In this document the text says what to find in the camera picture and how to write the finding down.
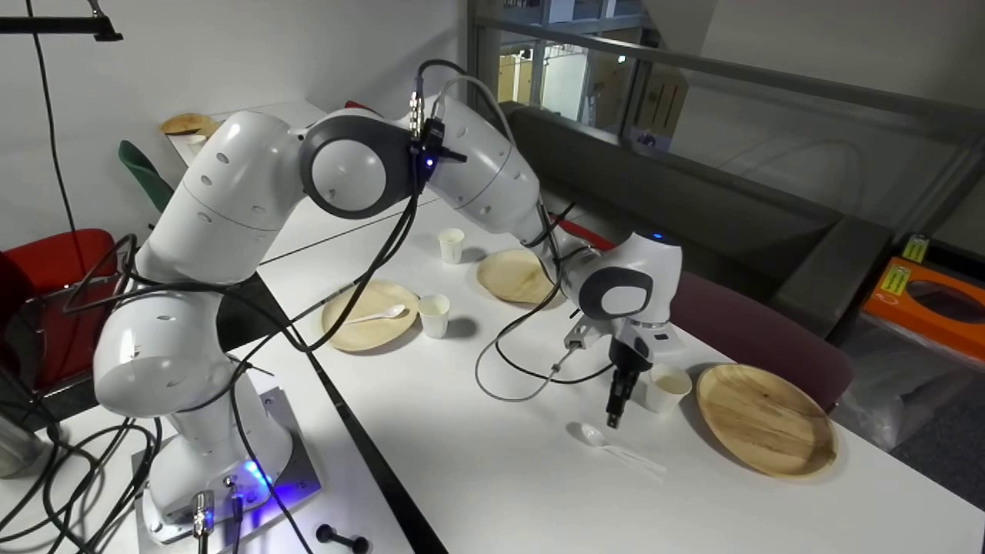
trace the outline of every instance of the white cup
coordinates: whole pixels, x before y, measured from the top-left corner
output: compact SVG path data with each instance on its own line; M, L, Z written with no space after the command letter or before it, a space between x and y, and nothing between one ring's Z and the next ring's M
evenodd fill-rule
M461 228L440 232L437 235L437 251L440 251L440 262L461 265L465 232Z
M693 391L693 379L685 371L662 371L647 379L647 411L656 415L677 412L682 401Z
M435 335L435 340L446 335L449 312L452 312L452 303L446 295L421 295L419 313L421 313L424 335Z

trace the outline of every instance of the round wooden board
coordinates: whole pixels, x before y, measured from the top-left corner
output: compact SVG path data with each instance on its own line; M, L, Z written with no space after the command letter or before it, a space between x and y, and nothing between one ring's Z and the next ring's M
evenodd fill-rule
M829 412L792 383L756 366L711 366L699 379L711 433L749 469L804 478L834 463Z
M321 313L323 331L329 331L340 321L348 299L351 299L351 293L333 299L323 309L323 313ZM355 325L358 319L389 312L392 304L405 304L409 312L393 321ZM405 287L397 287L397 283L372 280L329 344L340 351L351 351L351 354L355 351L375 351L375 348L397 341L402 334L409 334L416 321L419 321L419 295L416 293L409 293Z
M554 290L531 251L506 251L485 258L478 280L489 295L522 309L544 303Z

